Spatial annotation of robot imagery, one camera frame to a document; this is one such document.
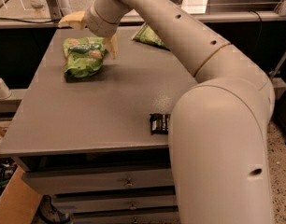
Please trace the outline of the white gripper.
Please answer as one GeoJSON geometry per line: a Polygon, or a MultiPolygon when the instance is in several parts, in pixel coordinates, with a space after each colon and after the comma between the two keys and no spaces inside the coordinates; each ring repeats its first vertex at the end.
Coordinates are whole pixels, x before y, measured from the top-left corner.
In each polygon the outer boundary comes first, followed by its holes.
{"type": "Polygon", "coordinates": [[[63,16],[58,22],[59,28],[71,27],[77,30],[83,30],[85,27],[94,34],[104,37],[104,46],[113,59],[118,52],[117,31],[118,24],[103,20],[95,11],[94,7],[84,11],[77,11],[63,16]]]}

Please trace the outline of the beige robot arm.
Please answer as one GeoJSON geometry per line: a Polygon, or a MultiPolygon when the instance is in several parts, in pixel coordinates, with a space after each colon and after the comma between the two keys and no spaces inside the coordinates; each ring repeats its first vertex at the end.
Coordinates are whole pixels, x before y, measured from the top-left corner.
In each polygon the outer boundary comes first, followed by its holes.
{"type": "Polygon", "coordinates": [[[88,28],[115,52],[135,10],[195,78],[173,107],[169,152],[181,224],[274,224],[267,126],[275,94],[266,73],[170,0],[94,0],[60,26],[88,28]]]}

